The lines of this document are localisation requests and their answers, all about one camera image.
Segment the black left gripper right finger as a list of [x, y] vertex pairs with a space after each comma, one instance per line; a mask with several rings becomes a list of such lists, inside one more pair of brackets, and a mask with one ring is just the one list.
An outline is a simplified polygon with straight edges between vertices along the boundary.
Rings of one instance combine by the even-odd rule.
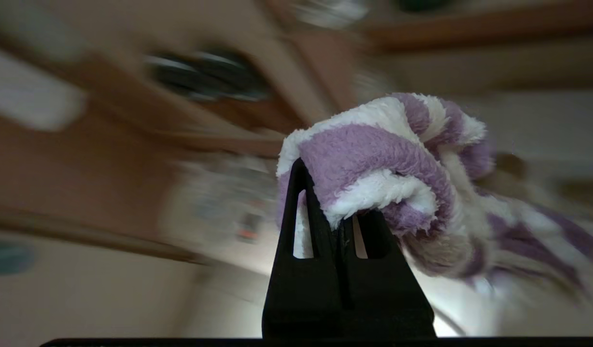
[[347, 337], [436, 338], [433, 309], [382, 213], [353, 216], [341, 226]]

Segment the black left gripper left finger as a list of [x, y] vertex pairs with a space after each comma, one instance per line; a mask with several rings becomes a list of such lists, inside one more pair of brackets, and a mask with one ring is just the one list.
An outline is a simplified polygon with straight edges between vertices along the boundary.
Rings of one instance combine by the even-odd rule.
[[[293, 255], [299, 195], [305, 195], [313, 257]], [[302, 160], [290, 170], [275, 261], [263, 309], [266, 340], [327, 340], [341, 334], [342, 301], [329, 223]]]

